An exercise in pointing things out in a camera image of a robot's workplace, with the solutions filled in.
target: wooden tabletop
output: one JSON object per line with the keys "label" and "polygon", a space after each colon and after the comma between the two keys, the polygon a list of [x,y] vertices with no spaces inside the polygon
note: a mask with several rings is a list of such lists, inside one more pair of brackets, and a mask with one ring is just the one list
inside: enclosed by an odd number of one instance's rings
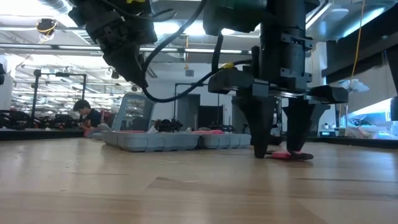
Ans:
{"label": "wooden tabletop", "polygon": [[398,151],[307,143],[130,153],[91,139],[0,142],[0,223],[398,223]]}

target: ceiling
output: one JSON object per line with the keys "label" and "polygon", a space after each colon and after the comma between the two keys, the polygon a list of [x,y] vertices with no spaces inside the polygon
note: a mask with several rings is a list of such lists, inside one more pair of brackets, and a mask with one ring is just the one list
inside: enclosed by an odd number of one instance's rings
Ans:
{"label": "ceiling", "polygon": [[[321,5],[307,15],[307,35],[315,41],[338,40],[358,28],[361,15],[362,1],[355,0],[321,0]],[[396,0],[366,0],[364,23],[392,7]],[[155,24],[159,42],[176,31],[186,21],[198,6],[198,1],[153,1],[154,11],[173,8],[177,16],[172,21]],[[58,20],[58,26],[52,39],[44,44],[51,45],[92,45],[93,41],[86,32],[79,29],[76,24],[65,14],[71,7],[67,0],[18,0],[8,1],[0,7],[0,43],[10,44],[37,44],[44,37],[36,31],[35,25],[41,18],[54,18]],[[179,37],[168,47],[184,48],[186,46],[196,49],[213,49],[216,38],[204,34],[202,17],[187,31],[187,35]],[[223,49],[249,50],[259,44],[259,31],[250,34],[224,30],[225,38]],[[109,66],[101,58],[101,52],[97,50],[29,50],[29,49],[0,49],[0,53],[7,53],[13,58],[13,62],[21,67],[16,73],[16,87],[14,87],[13,105],[17,108],[29,109],[32,96],[33,71],[43,68],[49,72],[70,72],[88,74],[87,97],[98,107],[110,108],[119,96],[131,91],[132,85],[123,78],[112,79]],[[230,62],[249,58],[249,55],[222,55],[220,62]],[[151,80],[168,82],[195,82],[210,71],[209,62],[211,54],[195,53],[161,53],[151,64]],[[185,67],[188,65],[193,70],[193,76],[186,76]],[[39,105],[45,110],[52,108],[69,109],[68,101],[63,101],[54,93],[60,92],[65,96],[79,95],[80,77],[69,77],[68,81],[57,77],[41,77],[39,85]]]}

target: black hair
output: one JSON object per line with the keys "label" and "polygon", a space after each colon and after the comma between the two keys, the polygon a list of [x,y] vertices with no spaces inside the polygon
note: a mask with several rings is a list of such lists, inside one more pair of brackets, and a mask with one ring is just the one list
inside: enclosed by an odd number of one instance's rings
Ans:
{"label": "black hair", "polygon": [[91,109],[91,106],[87,102],[87,100],[79,100],[73,106],[73,111],[78,111],[79,109],[84,109],[85,107],[87,107],[88,109]]}

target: man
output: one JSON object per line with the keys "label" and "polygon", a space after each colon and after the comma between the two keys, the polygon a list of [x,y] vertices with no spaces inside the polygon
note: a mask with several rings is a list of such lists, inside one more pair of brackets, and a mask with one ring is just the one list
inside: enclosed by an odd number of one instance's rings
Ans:
{"label": "man", "polygon": [[91,109],[90,104],[86,100],[79,100],[75,103],[73,107],[74,111],[78,111],[81,115],[86,115],[85,121],[87,122],[86,125],[80,126],[81,129],[87,130],[94,130],[101,124],[101,113]]}

